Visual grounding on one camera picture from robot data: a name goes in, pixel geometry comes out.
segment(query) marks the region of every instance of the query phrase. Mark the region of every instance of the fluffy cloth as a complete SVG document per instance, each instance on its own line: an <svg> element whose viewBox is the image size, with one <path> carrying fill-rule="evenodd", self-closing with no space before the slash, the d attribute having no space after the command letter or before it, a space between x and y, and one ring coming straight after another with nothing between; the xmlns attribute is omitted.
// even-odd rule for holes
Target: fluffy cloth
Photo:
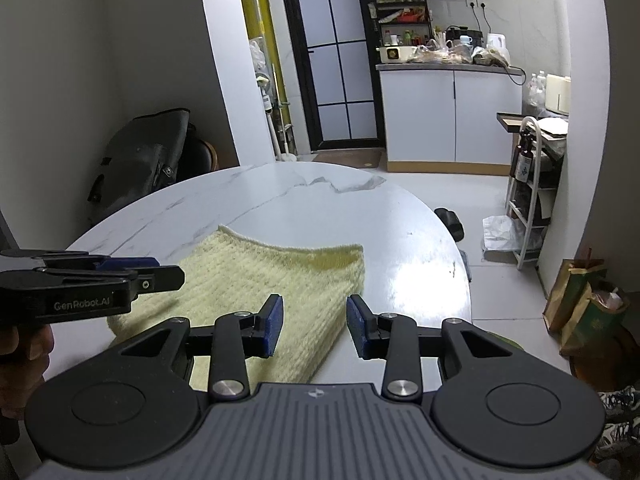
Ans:
<svg viewBox="0 0 640 480"><path fill-rule="evenodd" d="M361 246L278 248L223 226L179 265L186 277L181 290L140 296L130 314L109 318L116 342L174 316L203 326L230 312L257 312L270 294L280 294L284 326L275 355L246 362L252 388L260 382L307 382L345 324L346 297L364 287ZM209 359L196 358L193 388L207 389L208 370Z"/></svg>

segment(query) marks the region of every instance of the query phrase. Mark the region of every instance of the white marble table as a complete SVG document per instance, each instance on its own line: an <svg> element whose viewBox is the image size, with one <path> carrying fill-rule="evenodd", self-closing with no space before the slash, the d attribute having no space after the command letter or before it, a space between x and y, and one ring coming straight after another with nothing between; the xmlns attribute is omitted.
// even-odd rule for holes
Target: white marble table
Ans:
<svg viewBox="0 0 640 480"><path fill-rule="evenodd" d="M471 317L462 258L437 216L379 174L343 166L280 162L201 176L129 205L69 249L175 264L219 224L278 246L361 244L363 297L373 312L406 314L422 326ZM104 319L55 325L54 335L49 377L113 338ZM383 367L358 359L344 330L314 382L371 382L379 389ZM425 389L437 388L436 360L423 359L422 368Z"/></svg>

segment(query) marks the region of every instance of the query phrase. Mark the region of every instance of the human hand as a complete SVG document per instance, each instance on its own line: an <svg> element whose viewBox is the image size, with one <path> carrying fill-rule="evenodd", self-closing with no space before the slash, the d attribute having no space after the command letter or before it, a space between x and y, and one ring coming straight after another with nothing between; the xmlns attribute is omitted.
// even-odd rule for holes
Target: human hand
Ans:
<svg viewBox="0 0 640 480"><path fill-rule="evenodd" d="M35 332L0 328L0 408L8 418L22 418L31 393L44 382L53 350L53 332L46 325Z"/></svg>

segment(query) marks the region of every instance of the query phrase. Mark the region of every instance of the brown paper bag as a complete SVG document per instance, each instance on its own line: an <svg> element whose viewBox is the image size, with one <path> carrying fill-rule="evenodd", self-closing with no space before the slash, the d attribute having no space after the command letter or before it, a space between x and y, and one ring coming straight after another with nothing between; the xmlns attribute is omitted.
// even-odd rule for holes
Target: brown paper bag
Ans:
<svg viewBox="0 0 640 480"><path fill-rule="evenodd" d="M615 310L607 308L598 294L613 291L622 298L622 304ZM587 283L571 318L562 327L560 355L587 355L592 349L598 351L603 341L620 324L628 306L628 297L611 283L604 280L593 285Z"/></svg>
<svg viewBox="0 0 640 480"><path fill-rule="evenodd" d="M542 315L546 329L551 333L560 332L569 321L587 282L600 280L606 274L604 260L563 260Z"/></svg>

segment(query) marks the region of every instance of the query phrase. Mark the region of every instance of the wooden baseboard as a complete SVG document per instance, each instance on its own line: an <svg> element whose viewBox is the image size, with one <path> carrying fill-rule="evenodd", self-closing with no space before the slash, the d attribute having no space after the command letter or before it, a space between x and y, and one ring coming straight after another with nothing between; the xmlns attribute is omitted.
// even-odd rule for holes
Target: wooden baseboard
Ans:
<svg viewBox="0 0 640 480"><path fill-rule="evenodd" d="M469 175L509 176L508 164L475 162L393 162L386 164L389 173L458 173Z"/></svg>

